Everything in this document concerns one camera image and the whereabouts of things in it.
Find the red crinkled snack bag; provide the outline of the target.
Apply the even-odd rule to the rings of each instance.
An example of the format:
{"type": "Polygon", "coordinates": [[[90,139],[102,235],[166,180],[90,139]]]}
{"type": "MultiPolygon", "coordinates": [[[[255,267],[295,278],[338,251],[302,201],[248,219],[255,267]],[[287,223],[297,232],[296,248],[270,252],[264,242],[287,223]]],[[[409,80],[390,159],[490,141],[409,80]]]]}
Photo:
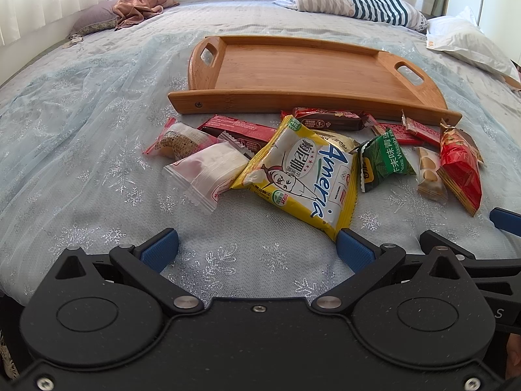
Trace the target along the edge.
{"type": "Polygon", "coordinates": [[[474,216],[481,204],[480,164],[455,126],[441,121],[440,168],[437,173],[468,214],[474,216]]]}

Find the clear peanut candy packet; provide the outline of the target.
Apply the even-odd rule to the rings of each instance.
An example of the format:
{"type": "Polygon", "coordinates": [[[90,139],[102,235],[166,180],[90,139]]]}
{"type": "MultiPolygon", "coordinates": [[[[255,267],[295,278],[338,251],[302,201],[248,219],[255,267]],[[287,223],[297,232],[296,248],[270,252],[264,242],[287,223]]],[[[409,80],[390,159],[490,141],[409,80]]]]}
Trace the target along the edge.
{"type": "Polygon", "coordinates": [[[446,204],[448,192],[437,173],[440,168],[438,153],[425,147],[417,147],[416,150],[418,154],[418,193],[432,201],[446,204]]]}

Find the brown peanut bar packet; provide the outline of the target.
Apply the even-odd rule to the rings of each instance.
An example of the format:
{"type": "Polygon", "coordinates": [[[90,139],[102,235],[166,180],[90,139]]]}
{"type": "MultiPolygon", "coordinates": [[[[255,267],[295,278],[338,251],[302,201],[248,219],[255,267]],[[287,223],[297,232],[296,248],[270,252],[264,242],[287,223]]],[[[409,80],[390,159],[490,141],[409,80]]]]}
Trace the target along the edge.
{"type": "Polygon", "coordinates": [[[485,165],[485,162],[484,162],[484,159],[480,153],[480,150],[476,144],[476,142],[474,141],[474,139],[472,138],[472,136],[470,136],[470,134],[468,134],[467,132],[465,132],[463,129],[460,129],[460,128],[457,128],[457,131],[458,133],[462,136],[462,138],[465,139],[465,141],[467,142],[467,144],[469,145],[470,149],[472,150],[472,153],[475,155],[478,163],[480,165],[485,165]]]}

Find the green wasabi pea packet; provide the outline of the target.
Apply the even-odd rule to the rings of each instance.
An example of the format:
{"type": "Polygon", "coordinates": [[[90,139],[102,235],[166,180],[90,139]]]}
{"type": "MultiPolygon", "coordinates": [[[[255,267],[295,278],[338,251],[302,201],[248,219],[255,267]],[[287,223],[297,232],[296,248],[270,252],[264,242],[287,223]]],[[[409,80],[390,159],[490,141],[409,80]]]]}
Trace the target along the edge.
{"type": "Polygon", "coordinates": [[[358,149],[358,157],[362,193],[372,191],[394,174],[416,174],[391,129],[364,142],[358,149]]]}

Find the red wafer packet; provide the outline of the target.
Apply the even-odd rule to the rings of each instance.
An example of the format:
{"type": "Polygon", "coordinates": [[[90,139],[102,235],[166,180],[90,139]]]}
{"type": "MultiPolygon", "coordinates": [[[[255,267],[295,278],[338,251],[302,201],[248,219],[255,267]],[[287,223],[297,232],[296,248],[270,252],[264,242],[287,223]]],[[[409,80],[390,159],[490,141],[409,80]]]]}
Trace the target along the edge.
{"type": "Polygon", "coordinates": [[[422,140],[418,139],[414,135],[406,132],[406,129],[402,124],[397,123],[382,123],[377,121],[371,115],[366,116],[366,126],[370,127],[376,136],[382,136],[385,132],[390,130],[393,132],[397,142],[401,146],[420,146],[422,140]]]}
{"type": "Polygon", "coordinates": [[[406,132],[410,135],[422,140],[432,147],[440,147],[440,132],[437,132],[429,126],[425,126],[423,123],[417,122],[406,114],[402,114],[402,123],[406,132]]]}

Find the pink white cake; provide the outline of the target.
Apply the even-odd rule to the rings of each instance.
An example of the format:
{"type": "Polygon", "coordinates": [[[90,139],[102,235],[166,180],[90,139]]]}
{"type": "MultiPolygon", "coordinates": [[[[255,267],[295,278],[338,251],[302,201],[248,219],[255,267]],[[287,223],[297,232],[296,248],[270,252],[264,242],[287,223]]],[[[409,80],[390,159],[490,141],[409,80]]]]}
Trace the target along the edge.
{"type": "Polygon", "coordinates": [[[227,132],[218,137],[202,132],[202,137],[195,152],[162,172],[195,206],[213,213],[219,196],[231,188],[254,153],[227,132]]]}

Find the yellow white snack bag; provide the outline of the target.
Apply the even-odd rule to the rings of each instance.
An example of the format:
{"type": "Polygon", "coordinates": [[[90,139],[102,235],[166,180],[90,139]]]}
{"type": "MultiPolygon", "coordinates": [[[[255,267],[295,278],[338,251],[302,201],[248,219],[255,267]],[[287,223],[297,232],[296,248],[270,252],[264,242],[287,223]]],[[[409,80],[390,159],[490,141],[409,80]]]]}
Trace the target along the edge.
{"type": "Polygon", "coordinates": [[[354,150],[343,152],[290,115],[232,189],[255,193],[335,241],[350,226],[357,202],[354,150]]]}

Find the gold snack bar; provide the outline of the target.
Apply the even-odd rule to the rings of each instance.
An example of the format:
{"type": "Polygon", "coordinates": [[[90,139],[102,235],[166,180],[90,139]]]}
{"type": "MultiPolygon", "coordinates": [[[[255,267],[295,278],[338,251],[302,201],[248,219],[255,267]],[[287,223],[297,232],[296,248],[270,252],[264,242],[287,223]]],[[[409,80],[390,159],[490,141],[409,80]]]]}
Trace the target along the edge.
{"type": "Polygon", "coordinates": [[[359,143],[348,136],[342,135],[338,132],[330,132],[324,130],[314,130],[314,132],[321,138],[325,139],[326,142],[334,145],[345,153],[351,153],[354,149],[359,146],[359,143]]]}

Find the pink seaweed roll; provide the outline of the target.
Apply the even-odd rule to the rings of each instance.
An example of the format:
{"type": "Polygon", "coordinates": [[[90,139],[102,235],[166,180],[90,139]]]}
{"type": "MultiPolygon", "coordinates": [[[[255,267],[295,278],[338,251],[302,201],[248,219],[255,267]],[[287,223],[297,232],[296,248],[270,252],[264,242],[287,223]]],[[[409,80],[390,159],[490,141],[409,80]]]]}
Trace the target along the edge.
{"type": "Polygon", "coordinates": [[[160,155],[179,161],[210,147],[218,138],[170,117],[154,143],[143,154],[160,155]]]}

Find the brown red candy bar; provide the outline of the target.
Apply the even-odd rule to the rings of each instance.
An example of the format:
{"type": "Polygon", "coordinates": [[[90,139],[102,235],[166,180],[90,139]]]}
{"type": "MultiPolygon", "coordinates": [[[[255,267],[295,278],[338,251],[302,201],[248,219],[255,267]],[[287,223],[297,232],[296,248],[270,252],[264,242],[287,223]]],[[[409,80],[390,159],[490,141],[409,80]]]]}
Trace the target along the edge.
{"type": "Polygon", "coordinates": [[[364,128],[362,117],[348,110],[295,108],[281,111],[281,119],[290,115],[303,126],[314,130],[360,131],[364,128]]]}

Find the dark red chocolate bar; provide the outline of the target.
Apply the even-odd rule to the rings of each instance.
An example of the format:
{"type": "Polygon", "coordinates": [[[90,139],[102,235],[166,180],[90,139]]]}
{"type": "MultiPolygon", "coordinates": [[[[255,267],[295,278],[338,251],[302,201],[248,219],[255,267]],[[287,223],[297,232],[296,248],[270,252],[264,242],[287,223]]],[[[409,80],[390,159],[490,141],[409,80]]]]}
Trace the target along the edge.
{"type": "Polygon", "coordinates": [[[269,126],[221,115],[214,115],[202,123],[198,130],[215,137],[222,132],[227,132],[252,153],[257,153],[265,147],[276,132],[276,129],[269,126]]]}

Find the grey bed sheet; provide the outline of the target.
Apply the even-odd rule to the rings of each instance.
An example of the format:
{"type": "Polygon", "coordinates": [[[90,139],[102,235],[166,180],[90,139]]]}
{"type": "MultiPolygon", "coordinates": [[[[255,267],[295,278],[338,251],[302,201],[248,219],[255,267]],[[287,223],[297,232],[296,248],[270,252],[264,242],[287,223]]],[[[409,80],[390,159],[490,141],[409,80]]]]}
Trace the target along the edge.
{"type": "Polygon", "coordinates": [[[475,95],[483,110],[494,118],[492,126],[486,129],[488,134],[504,128],[514,140],[520,139],[520,93],[488,72],[445,53],[429,50],[422,34],[402,26],[292,11],[263,0],[180,5],[138,26],[90,34],[69,50],[47,48],[2,86],[1,104],[6,105],[22,87],[44,73],[106,53],[122,51],[128,54],[151,38],[168,34],[311,36],[382,48],[415,63],[428,73],[443,93],[455,91],[465,98],[475,95]]]}

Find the white pillow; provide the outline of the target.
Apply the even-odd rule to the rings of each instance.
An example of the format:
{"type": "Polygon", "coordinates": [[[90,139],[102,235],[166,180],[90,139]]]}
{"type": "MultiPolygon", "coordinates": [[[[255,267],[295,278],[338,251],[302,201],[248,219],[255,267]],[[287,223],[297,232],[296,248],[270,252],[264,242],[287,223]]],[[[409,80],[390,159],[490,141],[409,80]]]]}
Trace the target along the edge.
{"type": "Polygon", "coordinates": [[[516,66],[481,32],[469,6],[465,6],[456,16],[445,15],[428,20],[427,48],[447,53],[503,79],[510,87],[520,90],[516,66]]]}

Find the wooden serving tray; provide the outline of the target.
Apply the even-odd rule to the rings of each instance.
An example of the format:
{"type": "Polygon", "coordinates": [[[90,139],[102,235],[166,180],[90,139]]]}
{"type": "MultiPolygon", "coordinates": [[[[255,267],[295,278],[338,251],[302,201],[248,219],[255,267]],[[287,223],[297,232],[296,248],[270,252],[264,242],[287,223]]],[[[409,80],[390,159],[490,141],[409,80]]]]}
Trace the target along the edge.
{"type": "Polygon", "coordinates": [[[278,113],[296,107],[457,124],[418,66],[387,51],[284,36],[209,36],[193,49],[188,88],[168,98],[180,114],[278,113]]]}

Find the pink blanket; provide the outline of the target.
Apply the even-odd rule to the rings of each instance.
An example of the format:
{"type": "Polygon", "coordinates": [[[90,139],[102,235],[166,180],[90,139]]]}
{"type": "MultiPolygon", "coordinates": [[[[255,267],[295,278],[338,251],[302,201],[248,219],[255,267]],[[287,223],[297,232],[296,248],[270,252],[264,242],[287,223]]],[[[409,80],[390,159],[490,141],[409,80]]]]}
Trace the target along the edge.
{"type": "Polygon", "coordinates": [[[139,25],[160,15],[165,9],[178,6],[175,0],[118,0],[112,7],[117,16],[115,30],[139,25]]]}

